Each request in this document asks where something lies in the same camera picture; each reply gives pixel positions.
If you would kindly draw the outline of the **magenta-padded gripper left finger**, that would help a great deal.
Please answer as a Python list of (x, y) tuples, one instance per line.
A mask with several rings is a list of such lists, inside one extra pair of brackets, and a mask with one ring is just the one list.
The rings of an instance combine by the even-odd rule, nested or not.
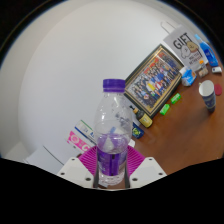
[(78, 158), (71, 157), (57, 175), (84, 188), (92, 188), (97, 172), (97, 147), (94, 146)]

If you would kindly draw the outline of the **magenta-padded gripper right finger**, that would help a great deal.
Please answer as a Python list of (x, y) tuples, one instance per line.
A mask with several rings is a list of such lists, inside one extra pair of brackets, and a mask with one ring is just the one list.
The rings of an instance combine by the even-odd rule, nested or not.
[(126, 170), (131, 188), (140, 188), (166, 176), (153, 157), (144, 157), (133, 147), (128, 147)]

